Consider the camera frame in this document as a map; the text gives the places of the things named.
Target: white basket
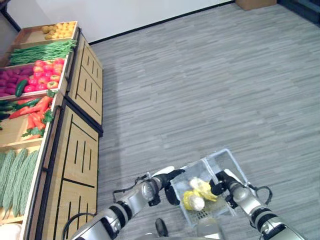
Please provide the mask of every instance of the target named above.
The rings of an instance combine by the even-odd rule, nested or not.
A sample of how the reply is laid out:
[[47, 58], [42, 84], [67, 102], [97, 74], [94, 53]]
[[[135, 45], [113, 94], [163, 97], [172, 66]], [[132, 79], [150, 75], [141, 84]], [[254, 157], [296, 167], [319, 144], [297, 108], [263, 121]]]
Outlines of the white basket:
[[212, 179], [213, 182], [217, 184], [218, 179], [216, 174], [224, 169], [229, 169], [245, 185], [248, 183], [244, 172], [228, 149], [225, 148], [215, 152], [201, 160], [182, 167], [182, 169], [184, 169], [185, 172], [171, 180], [171, 185], [176, 197], [180, 201], [181, 210], [191, 227], [196, 226], [200, 219], [206, 217], [216, 218], [221, 215], [236, 215], [236, 212], [225, 201], [228, 192], [221, 194], [216, 202], [206, 200], [205, 207], [202, 211], [186, 210], [182, 201], [185, 191], [192, 190], [189, 181], [194, 177], [202, 179], [205, 182], [209, 182]]

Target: potato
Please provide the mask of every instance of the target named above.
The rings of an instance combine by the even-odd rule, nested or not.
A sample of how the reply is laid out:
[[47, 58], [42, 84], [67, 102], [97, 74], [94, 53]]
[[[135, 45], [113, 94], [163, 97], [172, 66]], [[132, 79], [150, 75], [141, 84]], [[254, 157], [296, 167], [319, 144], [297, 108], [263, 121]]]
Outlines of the potato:
[[44, 34], [47, 34], [50, 31], [48, 26], [43, 26], [41, 30]]
[[52, 35], [51, 34], [47, 34], [44, 36], [44, 39], [49, 40], [52, 39]]

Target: vegetable display shelf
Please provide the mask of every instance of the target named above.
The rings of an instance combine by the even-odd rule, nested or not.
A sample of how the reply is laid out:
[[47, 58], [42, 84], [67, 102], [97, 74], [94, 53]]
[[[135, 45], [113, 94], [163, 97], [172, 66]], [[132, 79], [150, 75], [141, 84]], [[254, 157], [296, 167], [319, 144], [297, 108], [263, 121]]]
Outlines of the vegetable display shelf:
[[[102, 135], [103, 66], [81, 33], [75, 29], [77, 45], [66, 56], [51, 111], [42, 138], [22, 137], [28, 117], [1, 122], [0, 152], [26, 148], [38, 150], [24, 215], [14, 217], [12, 209], [0, 208], [0, 225], [21, 223], [20, 240], [60, 239], [69, 215], [97, 210], [99, 137]], [[9, 54], [2, 58], [1, 70], [33, 66], [34, 63], [5, 67]], [[9, 102], [30, 97], [41, 98], [47, 91], [6, 96]], [[90, 216], [81, 216], [68, 229], [70, 237]]]

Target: orange fruit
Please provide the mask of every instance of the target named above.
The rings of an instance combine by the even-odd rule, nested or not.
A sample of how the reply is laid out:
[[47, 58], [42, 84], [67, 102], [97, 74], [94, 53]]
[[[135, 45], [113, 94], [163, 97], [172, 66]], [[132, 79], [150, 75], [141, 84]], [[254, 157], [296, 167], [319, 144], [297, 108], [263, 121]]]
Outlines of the orange fruit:
[[57, 23], [55, 26], [56, 26], [58, 29], [62, 29], [62, 28], [63, 28], [63, 26], [62, 26], [61, 23]]
[[65, 34], [64, 34], [64, 37], [65, 38], [70, 38], [72, 36], [72, 33], [67, 31]]

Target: red tomato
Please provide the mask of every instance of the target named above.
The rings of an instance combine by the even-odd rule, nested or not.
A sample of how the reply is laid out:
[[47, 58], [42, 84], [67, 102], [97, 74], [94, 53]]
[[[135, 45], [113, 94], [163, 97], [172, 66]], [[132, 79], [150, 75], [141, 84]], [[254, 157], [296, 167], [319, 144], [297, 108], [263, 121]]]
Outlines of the red tomato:
[[39, 78], [41, 78], [43, 75], [44, 75], [43, 72], [37, 71], [37, 72], [35, 72], [35, 73], [33, 74], [33, 78], [34, 78], [34, 79], [39, 79]]
[[34, 65], [35, 65], [35, 66], [42, 67], [43, 65], [45, 65], [45, 62], [42, 61], [42, 60], [37, 60], [37, 61], [35, 61], [35, 64], [34, 64]]
[[52, 72], [47, 71], [47, 72], [44, 73], [43, 76], [46, 77], [46, 78], [50, 78], [52, 76]]
[[47, 85], [44, 83], [39, 83], [37, 86], [35, 86], [36, 91], [42, 91], [42, 90], [46, 90], [46, 89], [47, 89]]
[[53, 61], [52, 60], [47, 60], [47, 61], [44, 61], [44, 64], [53, 64]]
[[54, 60], [53, 62], [54, 64], [64, 64], [65, 60], [63, 58], [57, 58], [56, 60]]
[[33, 86], [36, 86], [36, 85], [38, 84], [38, 80], [35, 79], [35, 78], [30, 78], [30, 79], [28, 80], [28, 84], [33, 85]]
[[49, 82], [49, 78], [46, 76], [39, 77], [38, 84], [47, 84]]
[[50, 77], [50, 81], [54, 81], [54, 82], [59, 82], [60, 81], [60, 76], [58, 76], [58, 75], [52, 75], [51, 77]]
[[61, 72], [62, 72], [62, 70], [61, 70], [60, 68], [55, 68], [55, 69], [53, 69], [53, 71], [52, 71], [52, 75], [58, 75], [58, 76], [60, 76], [60, 75], [61, 75]]
[[61, 63], [55, 63], [54, 66], [53, 66], [53, 68], [54, 68], [54, 69], [61, 69], [61, 70], [62, 70], [62, 69], [64, 68], [64, 65], [61, 64]]
[[47, 64], [43, 66], [43, 70], [47, 73], [47, 72], [52, 72], [54, 69], [52, 64]]
[[34, 66], [33, 67], [33, 72], [43, 72], [44, 69], [41, 66]]
[[36, 90], [36, 87], [34, 85], [28, 85], [24, 87], [23, 92], [30, 93], [30, 92], [34, 92], [35, 90]]

